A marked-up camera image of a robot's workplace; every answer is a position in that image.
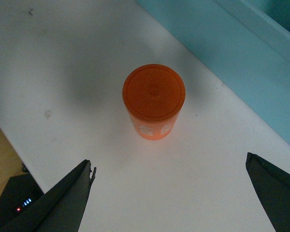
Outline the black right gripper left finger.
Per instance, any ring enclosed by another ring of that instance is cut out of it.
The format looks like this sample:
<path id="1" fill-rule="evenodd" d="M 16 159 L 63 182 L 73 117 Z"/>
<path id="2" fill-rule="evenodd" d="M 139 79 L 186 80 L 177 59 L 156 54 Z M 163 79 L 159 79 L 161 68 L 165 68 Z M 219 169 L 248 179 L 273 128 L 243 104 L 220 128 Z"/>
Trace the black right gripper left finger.
<path id="1" fill-rule="evenodd" d="M 95 174 L 90 161 L 82 161 L 0 232 L 78 231 Z"/>

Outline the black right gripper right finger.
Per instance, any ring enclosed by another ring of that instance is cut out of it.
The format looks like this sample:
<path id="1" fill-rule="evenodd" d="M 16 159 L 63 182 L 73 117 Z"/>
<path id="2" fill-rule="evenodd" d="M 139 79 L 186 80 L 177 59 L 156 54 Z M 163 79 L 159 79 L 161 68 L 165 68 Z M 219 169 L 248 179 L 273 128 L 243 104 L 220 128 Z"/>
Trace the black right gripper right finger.
<path id="1" fill-rule="evenodd" d="M 290 174 L 248 152 L 246 170 L 276 232 L 290 232 Z"/>

